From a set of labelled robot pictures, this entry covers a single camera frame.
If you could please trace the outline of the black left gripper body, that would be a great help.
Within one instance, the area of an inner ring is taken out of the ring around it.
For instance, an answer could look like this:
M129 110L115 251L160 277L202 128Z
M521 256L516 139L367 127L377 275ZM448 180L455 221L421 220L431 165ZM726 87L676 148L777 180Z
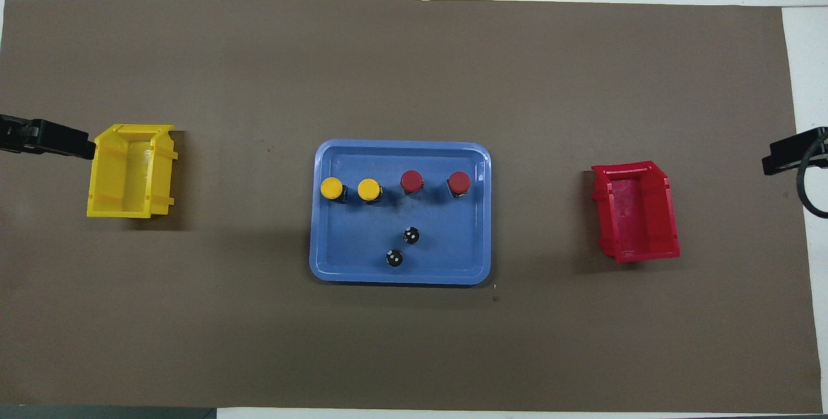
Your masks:
M1 116L1 150L12 153L31 152L26 146L32 121L17 116Z

